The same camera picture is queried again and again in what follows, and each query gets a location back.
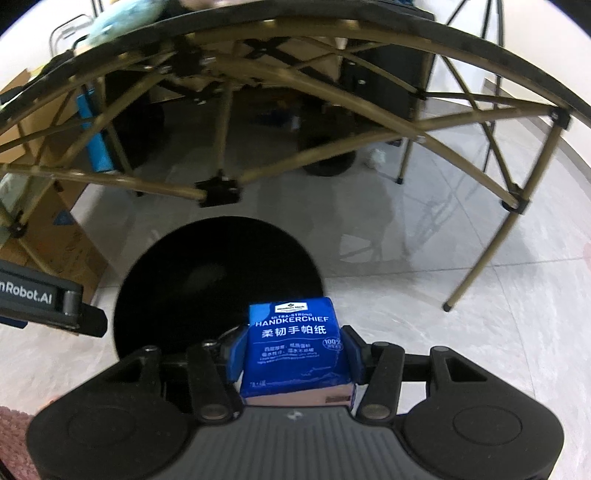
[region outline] black wheel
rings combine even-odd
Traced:
[[[331,140],[330,137],[311,137],[303,142],[303,148],[300,149],[305,150],[306,148],[318,147]],[[336,177],[349,170],[354,162],[355,152],[348,152],[306,165],[303,168],[307,173],[316,177]]]
[[[140,78],[142,74],[139,72],[109,73],[105,80],[106,103],[110,105]],[[131,168],[144,164],[150,152],[164,139],[164,122],[162,105],[151,103],[148,93],[140,96],[113,120]],[[112,158],[116,162],[117,155],[112,155]],[[119,171],[124,170],[122,165],[115,166]]]

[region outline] blue tissue package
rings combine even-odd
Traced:
[[[251,305],[243,398],[351,383],[330,299]]]

